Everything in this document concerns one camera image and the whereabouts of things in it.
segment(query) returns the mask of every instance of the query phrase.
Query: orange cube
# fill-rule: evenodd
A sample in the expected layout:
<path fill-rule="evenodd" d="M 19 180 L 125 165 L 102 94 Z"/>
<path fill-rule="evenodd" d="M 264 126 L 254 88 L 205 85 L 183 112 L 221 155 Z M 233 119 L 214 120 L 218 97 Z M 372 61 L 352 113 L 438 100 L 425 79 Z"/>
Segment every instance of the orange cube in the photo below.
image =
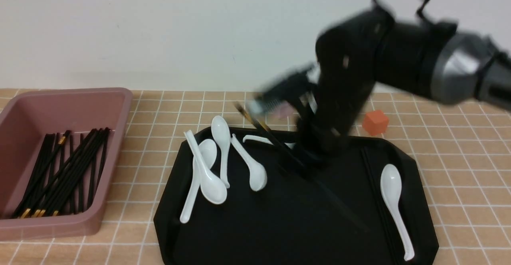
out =
<path fill-rule="evenodd" d="M 365 114 L 362 127 L 370 134 L 370 136 L 376 136 L 384 133 L 388 127 L 388 116 L 386 116 L 381 110 L 368 112 Z"/>

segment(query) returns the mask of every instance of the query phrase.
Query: black tray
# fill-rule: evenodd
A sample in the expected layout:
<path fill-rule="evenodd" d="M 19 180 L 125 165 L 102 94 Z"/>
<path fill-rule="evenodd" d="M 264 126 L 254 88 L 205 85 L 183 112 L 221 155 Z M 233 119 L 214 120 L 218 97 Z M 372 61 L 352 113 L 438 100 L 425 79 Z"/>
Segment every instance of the black tray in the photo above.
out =
<path fill-rule="evenodd" d="M 231 127 L 241 141 L 255 130 Z M 274 131 L 282 141 L 291 132 Z M 210 128 L 195 135 L 212 138 Z M 265 166 L 268 183 L 260 192 L 248 185 L 249 172 L 234 148 L 228 159 L 230 189 L 222 205 L 197 194 L 186 224 L 179 216 L 192 179 L 192 153 L 181 144 L 172 174 L 154 217 L 161 256 L 168 265 L 194 264 L 356 264 L 432 265 L 438 241 L 416 162 L 378 138 L 352 137 L 347 152 L 318 172 L 325 184 L 367 226 L 339 214 L 317 185 L 277 169 L 272 145 L 247 141 L 247 151 Z M 380 194 L 380 175 L 388 163 L 401 174 L 400 211 L 416 256 L 405 262 L 401 238 Z M 220 170 L 220 150 L 212 171 Z"/>

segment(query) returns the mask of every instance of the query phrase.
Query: white ceramic spoon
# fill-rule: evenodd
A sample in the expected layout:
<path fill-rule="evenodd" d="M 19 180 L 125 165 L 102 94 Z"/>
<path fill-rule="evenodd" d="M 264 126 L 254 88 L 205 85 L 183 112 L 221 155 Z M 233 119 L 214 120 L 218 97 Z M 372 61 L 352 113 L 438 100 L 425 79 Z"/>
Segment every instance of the white ceramic spoon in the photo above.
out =
<path fill-rule="evenodd" d="M 227 122 L 222 118 L 222 116 L 217 115 L 211 121 L 211 134 L 222 152 L 220 160 L 220 179 L 225 184 L 225 187 L 229 188 L 227 162 L 230 148 L 230 131 L 229 125 L 227 125 Z"/>
<path fill-rule="evenodd" d="M 215 160 L 217 159 L 217 145 L 215 144 L 215 141 L 212 139 L 206 139 L 202 141 L 199 144 L 199 150 L 202 154 L 202 157 L 204 158 L 204 162 L 206 162 L 206 166 L 211 169 L 215 163 Z M 193 205 L 195 204 L 195 199 L 197 198 L 197 192 L 199 192 L 200 169 L 195 157 L 193 158 L 192 169 L 192 183 L 190 185 L 190 190 L 188 191 L 188 196 L 186 196 L 186 200 L 184 201 L 181 217 L 179 218 L 181 223 L 187 223 L 190 220 Z"/>
<path fill-rule="evenodd" d="M 243 148 L 243 145 L 241 145 L 241 143 L 236 138 L 235 134 L 232 135 L 231 143 L 248 166 L 248 170 L 250 171 L 250 188 L 255 192 L 263 189 L 266 186 L 266 182 L 268 181 L 268 176 L 266 175 L 264 166 L 254 160 L 254 158 L 248 154 L 245 148 Z"/>
<path fill-rule="evenodd" d="M 273 145 L 273 143 L 266 137 L 261 137 L 261 136 L 257 136 L 257 135 L 247 134 L 243 137 L 243 142 L 245 142 L 246 140 L 254 140 L 254 141 L 259 141 L 262 143 L 267 143 L 267 144 Z M 284 143 L 284 144 L 287 145 L 287 147 L 289 147 L 289 148 L 293 148 L 293 146 L 294 146 L 294 143 Z"/>
<path fill-rule="evenodd" d="M 206 166 L 206 162 L 199 150 L 199 145 L 193 136 L 192 131 L 184 133 L 186 141 L 192 149 L 193 156 L 197 160 L 200 171 L 200 190 L 204 197 L 213 204 L 222 204 L 227 199 L 227 189 L 223 182 Z"/>
<path fill-rule="evenodd" d="M 401 176 L 398 169 L 392 165 L 387 164 L 383 168 L 382 176 L 380 178 L 380 188 L 382 192 L 383 201 L 387 205 L 396 227 L 398 228 L 403 247 L 405 248 L 404 260 L 409 261 L 415 256 L 414 245 L 410 240 L 410 235 L 406 230 L 405 223 L 399 212 L 399 198 L 401 197 Z"/>

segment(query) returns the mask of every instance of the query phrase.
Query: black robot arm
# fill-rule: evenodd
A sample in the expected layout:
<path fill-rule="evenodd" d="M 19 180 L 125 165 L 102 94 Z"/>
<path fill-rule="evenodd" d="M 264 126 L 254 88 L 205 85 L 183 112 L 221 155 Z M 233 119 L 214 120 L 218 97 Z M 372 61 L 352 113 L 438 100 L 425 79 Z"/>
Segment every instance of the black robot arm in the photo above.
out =
<path fill-rule="evenodd" d="M 372 0 L 371 8 L 317 39 L 317 85 L 306 78 L 309 67 L 297 71 L 249 103 L 245 116 L 254 121 L 283 100 L 296 107 L 301 119 L 292 159 L 309 168 L 347 144 L 376 82 L 445 105 L 474 98 L 511 110 L 507 55 L 489 38 L 459 31 L 455 22 L 432 22 L 423 13 L 427 2 L 416 12 L 419 23 L 411 24 Z M 314 108 L 298 102 L 306 93 L 314 96 Z"/>

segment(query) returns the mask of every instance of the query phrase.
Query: plastic bin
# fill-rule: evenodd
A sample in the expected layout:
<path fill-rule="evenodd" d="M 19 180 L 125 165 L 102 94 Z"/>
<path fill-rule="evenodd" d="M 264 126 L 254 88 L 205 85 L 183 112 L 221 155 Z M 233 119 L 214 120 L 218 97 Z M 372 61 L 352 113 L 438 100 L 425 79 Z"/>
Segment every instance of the plastic bin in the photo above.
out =
<path fill-rule="evenodd" d="M 7 104 L 0 114 L 0 241 L 97 233 L 132 99 L 127 89 L 104 88 L 27 92 Z M 11 219 L 45 134 L 71 130 L 77 143 L 77 133 L 101 127 L 109 127 L 112 132 L 91 207 L 76 215 Z"/>

